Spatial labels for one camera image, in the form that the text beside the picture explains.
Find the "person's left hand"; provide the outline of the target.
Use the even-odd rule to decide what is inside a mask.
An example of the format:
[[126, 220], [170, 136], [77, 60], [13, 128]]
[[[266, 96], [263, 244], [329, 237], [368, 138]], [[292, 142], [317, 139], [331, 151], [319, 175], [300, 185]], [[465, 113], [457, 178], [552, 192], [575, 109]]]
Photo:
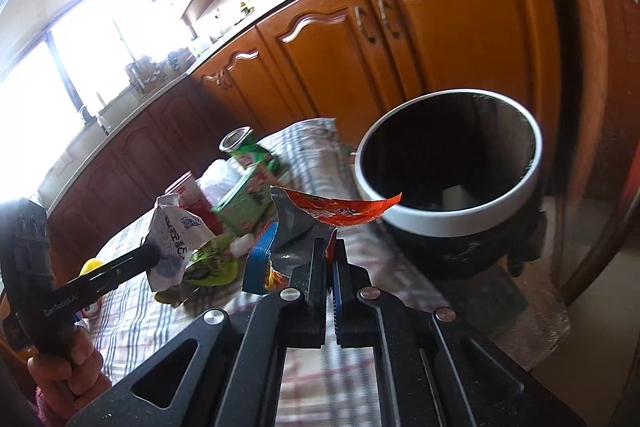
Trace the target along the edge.
[[67, 358], [39, 352], [27, 367], [37, 384], [37, 414], [45, 426], [65, 426], [112, 387], [102, 372], [102, 355], [82, 326], [75, 329]]

